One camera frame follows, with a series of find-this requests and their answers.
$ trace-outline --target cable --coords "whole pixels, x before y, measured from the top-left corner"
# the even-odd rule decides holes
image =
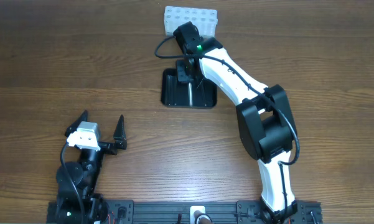
[[[75,191],[76,198],[77,198],[77,200],[79,202],[80,210],[81,210],[81,213],[82,213],[82,221],[81,221],[81,223],[84,224],[84,222],[83,222],[84,220],[83,219],[85,217],[85,206],[83,204],[82,198],[79,195],[79,192],[76,189],[75,184],[73,183],[72,178],[70,177],[69,171],[68,171],[67,166],[65,165],[65,161],[63,159],[63,155],[65,154],[65,150],[67,149],[67,147],[68,147],[68,142],[66,142],[63,145],[63,148],[62,148],[62,151],[61,151],[61,155],[60,155],[60,161],[61,161],[61,165],[62,165],[62,167],[64,169],[65,176],[68,179],[68,181],[70,182],[70,184],[72,185],[72,189]]]
[[[242,76],[241,74],[239,74],[239,72],[233,68],[230,64],[226,63],[224,60],[221,60],[219,58],[215,58],[215,57],[211,57],[211,56],[208,56],[208,55],[199,55],[199,54],[190,54],[190,55],[159,55],[158,54],[158,50],[161,48],[161,46],[167,42],[168,40],[171,40],[175,38],[174,36],[172,37],[167,37],[165,38],[164,40],[162,40],[161,43],[159,43],[159,45],[156,47],[155,49],[155,56],[158,57],[158,58],[164,58],[164,59],[168,59],[168,58],[207,58],[207,59],[211,59],[211,60],[214,60],[214,61],[217,61],[217,62],[220,62],[222,65],[225,65],[227,66],[235,75],[238,76],[238,78],[248,87],[249,90],[253,91],[254,93],[256,93],[258,96],[260,96],[262,99],[264,99],[272,108],[273,110],[275,110],[281,117],[282,119],[286,122],[286,124],[288,125],[288,128],[289,130],[291,131],[292,133],[292,136],[293,136],[293,140],[294,140],[294,143],[296,145],[296,151],[295,151],[295,155],[294,155],[294,158],[292,161],[290,162],[284,162],[284,161],[279,161],[278,162],[278,165],[279,165],[279,168],[281,170],[281,179],[282,179],[282,187],[283,187],[283,194],[284,194],[284,200],[285,200],[285,212],[284,212],[284,218],[283,218],[283,222],[285,221],[285,218],[286,218],[286,211],[288,210],[288,198],[287,198],[287,194],[286,194],[286,187],[285,187],[285,178],[284,178],[284,172],[283,172],[283,165],[285,166],[290,166],[290,165],[293,165],[297,162],[297,160],[299,159],[299,155],[300,155],[300,142],[299,142],[299,138],[297,137],[297,134],[292,126],[292,124],[289,122],[289,120],[287,119],[287,117],[285,116],[284,113],[282,113],[281,110],[279,110],[275,103],[273,101],[271,101],[267,96],[265,96],[264,94],[260,93],[258,90],[254,89],[250,83],[248,83]]]

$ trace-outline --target brown wooden surface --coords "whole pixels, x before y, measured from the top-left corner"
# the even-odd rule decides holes
[[[374,1],[339,0],[0,0],[0,222],[45,222],[63,132],[84,109],[109,141],[125,116],[128,150],[106,157],[96,190],[106,198],[259,199],[223,93],[212,110],[159,101],[174,66],[153,54],[168,5],[217,9],[235,62],[286,89],[302,147],[296,197],[322,202],[326,223],[374,223]]]

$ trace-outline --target white egg carton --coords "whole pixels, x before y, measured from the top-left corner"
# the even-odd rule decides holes
[[[166,6],[164,11],[166,35],[173,35],[173,32],[180,25],[189,21],[198,28],[201,36],[205,38],[214,37],[217,25],[217,10]]]

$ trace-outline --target white robotic arm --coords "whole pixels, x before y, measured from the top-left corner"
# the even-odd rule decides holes
[[[245,71],[242,70],[227,54],[224,48],[213,49],[205,55],[224,60],[231,65],[238,73],[248,82],[251,86],[264,93],[267,85],[256,81],[251,78]],[[240,78],[232,74],[232,71],[224,64],[209,58],[202,58],[199,61],[200,69],[205,78],[214,82],[217,86],[224,91],[224,93],[236,105],[242,103],[244,99],[253,99],[257,94],[249,90],[248,87],[242,82]],[[264,113],[265,109],[259,110],[259,114]],[[285,208],[285,201],[283,195],[283,186],[281,182],[281,172],[279,170],[279,161],[288,161],[291,153],[282,152],[271,159],[270,163],[264,163],[261,159],[258,160],[261,181],[263,183],[263,192],[261,193],[263,202],[273,212],[281,211]],[[294,201],[294,195],[291,190],[289,179],[289,167],[283,166],[285,188],[287,193],[288,206]]]

